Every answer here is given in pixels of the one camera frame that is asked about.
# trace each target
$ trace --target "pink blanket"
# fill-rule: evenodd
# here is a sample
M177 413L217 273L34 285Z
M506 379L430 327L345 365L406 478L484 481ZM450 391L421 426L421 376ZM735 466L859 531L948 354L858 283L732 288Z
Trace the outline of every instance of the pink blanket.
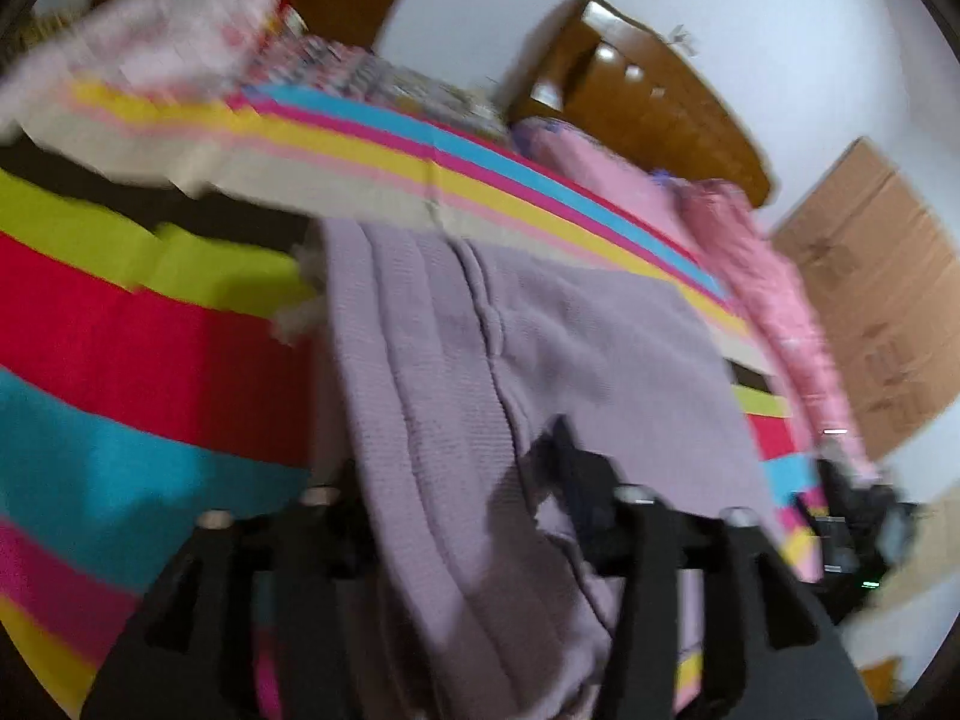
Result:
M837 440L851 464L865 480L877 478L800 274L757 230L747 197L726 181L672 181L671 186L704 265L727 284L769 341L814 435L846 430Z

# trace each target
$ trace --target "colorful striped fabric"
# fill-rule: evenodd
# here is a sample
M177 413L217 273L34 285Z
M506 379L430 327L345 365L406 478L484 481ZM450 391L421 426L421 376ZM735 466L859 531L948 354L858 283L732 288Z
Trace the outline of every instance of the colorful striped fabric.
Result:
M212 186L673 282L731 361L781 507L784 554L815 575L812 536L790 500L822 499L784 399L771 394L771 368L712 276L640 220L467 138L309 90L172 106L75 84L22 124L114 181ZM304 483L310 349L274 341L267 317L309 290L285 253L171 224L148 230L96 196L69 199L2 172L0 263L0 620L76 717L136 597L195 516L271 511ZM682 697L698 680L692 654Z

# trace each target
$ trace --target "striped bedsheet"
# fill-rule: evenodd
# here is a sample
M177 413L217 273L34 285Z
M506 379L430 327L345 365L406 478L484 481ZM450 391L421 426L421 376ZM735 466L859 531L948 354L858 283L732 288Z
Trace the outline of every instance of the striped bedsheet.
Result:
M689 252L600 197L469 138L299 88L165 105L74 83L21 124L67 159L22 143L30 160L0 153L0 620L72 717L196 515L272 511L304 484L312 351L277 343L269 322L310 295L288 253L304 215L440 229L674 283L730 362L784 555L816 576L789 504L822 495L770 365ZM268 632L259 646L261 704L276 717ZM699 669L696 654L680 666L680 700Z

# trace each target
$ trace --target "black stripe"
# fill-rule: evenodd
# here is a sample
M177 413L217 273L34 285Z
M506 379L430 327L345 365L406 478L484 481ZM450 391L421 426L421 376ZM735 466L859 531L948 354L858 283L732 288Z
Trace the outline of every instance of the black stripe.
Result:
M110 181L44 151L27 137L0 146L0 170L64 197L97 203L155 231L173 223L194 235L289 252L304 241L310 218L212 191L199 199L175 187L149 188Z
M758 370L753 370L752 367L746 367L739 362L733 362L733 360L727 360L727 362L730 363L731 370L733 371L733 380L736 384L748 386L750 389L758 389L767 394L774 394L770 389L769 380Z

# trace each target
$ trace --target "bed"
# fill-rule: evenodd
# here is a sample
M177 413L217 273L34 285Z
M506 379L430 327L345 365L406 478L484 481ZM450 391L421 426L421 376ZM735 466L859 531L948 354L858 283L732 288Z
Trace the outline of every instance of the bed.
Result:
M720 175L762 203L770 179L760 156L693 73L650 45L648 68L636 53L644 30L602 1L582 0L581 15L589 30L573 20L556 44L570 62L549 52L511 117L546 106L646 167ZM640 85L624 84L634 83L656 84L651 132L672 133L665 151L642 159L649 142L616 140L624 122L594 124L616 108L608 94L633 94ZM200 512L272 511L311 467L349 451L343 425L315 423L317 404L337 398L321 344L279 343L271 324L312 295L291 252L316 215L673 284L728 361L782 552L800 575L818 576L814 538L791 500L823 498L778 372L726 290L643 218L505 149L290 84L164 103L71 80L17 124L25 134L0 149L0 290L12 319L0 329L0 621L70 717ZM261 709L276 717L266 628L259 651ZM4 652L22 678L14 674L9 700L36 706L35 685ZM679 702L698 679L693 647Z

